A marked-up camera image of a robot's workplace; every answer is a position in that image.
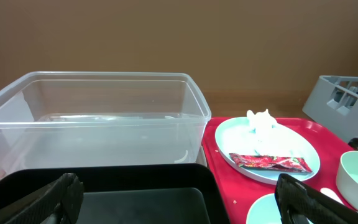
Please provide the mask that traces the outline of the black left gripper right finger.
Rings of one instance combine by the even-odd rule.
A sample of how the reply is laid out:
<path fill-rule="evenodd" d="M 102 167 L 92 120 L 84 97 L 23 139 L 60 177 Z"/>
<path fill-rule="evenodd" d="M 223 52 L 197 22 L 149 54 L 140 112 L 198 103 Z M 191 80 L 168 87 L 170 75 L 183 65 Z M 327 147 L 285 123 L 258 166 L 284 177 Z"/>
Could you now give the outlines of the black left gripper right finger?
<path fill-rule="evenodd" d="M 358 224 L 358 213 L 288 174 L 278 176 L 275 201 L 283 224 Z"/>

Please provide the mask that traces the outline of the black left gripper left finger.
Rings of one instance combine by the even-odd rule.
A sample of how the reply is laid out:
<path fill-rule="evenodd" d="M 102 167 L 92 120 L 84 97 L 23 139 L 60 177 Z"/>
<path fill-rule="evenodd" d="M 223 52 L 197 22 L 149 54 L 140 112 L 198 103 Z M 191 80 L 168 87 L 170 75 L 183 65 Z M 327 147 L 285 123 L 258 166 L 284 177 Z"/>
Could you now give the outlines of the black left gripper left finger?
<path fill-rule="evenodd" d="M 0 224 L 76 224 L 84 197 L 84 185 L 74 173 L 0 209 Z"/>

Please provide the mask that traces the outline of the light blue small bowl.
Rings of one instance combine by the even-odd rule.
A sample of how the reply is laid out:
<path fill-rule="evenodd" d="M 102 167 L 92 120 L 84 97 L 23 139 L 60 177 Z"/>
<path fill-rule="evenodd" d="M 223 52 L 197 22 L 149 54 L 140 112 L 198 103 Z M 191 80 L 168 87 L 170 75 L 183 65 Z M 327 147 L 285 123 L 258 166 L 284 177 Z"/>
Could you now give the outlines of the light blue small bowl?
<path fill-rule="evenodd" d="M 246 224 L 282 224 L 275 194 L 264 195 L 251 205 Z"/>

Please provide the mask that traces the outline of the red snack wrapper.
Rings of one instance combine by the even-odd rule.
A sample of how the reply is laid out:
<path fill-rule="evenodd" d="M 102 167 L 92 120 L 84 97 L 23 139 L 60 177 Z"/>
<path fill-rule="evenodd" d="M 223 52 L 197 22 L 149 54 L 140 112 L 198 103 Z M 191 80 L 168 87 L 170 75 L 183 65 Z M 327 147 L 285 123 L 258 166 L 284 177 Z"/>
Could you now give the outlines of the red snack wrapper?
<path fill-rule="evenodd" d="M 310 166 L 303 157 L 246 156 L 236 153 L 230 153 L 229 155 L 234 163 L 242 168 L 312 173 Z"/>

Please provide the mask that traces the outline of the white napkin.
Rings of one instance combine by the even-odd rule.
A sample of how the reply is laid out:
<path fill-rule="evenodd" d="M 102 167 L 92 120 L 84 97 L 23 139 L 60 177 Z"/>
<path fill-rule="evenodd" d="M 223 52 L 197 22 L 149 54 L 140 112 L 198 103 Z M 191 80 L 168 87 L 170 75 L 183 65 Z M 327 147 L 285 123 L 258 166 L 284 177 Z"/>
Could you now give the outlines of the white napkin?
<path fill-rule="evenodd" d="M 255 142 L 257 144 L 267 143 L 278 125 L 277 120 L 269 113 L 268 109 L 256 113 L 248 110 L 246 115 Z"/>

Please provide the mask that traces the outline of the light blue plate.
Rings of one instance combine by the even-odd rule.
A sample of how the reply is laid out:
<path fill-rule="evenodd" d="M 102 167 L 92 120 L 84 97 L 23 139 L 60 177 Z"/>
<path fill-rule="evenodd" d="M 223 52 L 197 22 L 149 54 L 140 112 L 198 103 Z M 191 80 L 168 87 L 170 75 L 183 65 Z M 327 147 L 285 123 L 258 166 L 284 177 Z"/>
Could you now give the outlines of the light blue plate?
<path fill-rule="evenodd" d="M 311 179 L 320 169 L 321 163 L 316 148 L 296 131 L 282 124 L 277 124 L 263 137 L 249 127 L 246 117 L 230 118 L 217 126 L 214 137 L 223 159 L 236 171 L 258 182 L 275 185 L 281 172 L 239 167 L 231 159 L 231 153 L 258 156 L 266 152 L 271 156 L 302 157 L 311 172 L 289 173 L 300 181 Z"/>

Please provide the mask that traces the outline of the white plastic spoon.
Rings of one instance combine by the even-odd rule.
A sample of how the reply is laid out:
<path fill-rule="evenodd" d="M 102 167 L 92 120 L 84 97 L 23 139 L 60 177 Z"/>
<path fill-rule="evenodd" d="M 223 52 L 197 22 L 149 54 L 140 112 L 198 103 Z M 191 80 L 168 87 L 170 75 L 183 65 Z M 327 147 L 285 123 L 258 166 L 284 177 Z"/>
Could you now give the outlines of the white plastic spoon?
<path fill-rule="evenodd" d="M 320 192 L 328 197 L 330 197 L 331 199 L 341 203 L 341 204 L 344 204 L 342 202 L 342 200 L 339 198 L 339 196 L 335 193 L 335 191 L 327 188 L 327 187 L 323 187 L 320 189 Z"/>

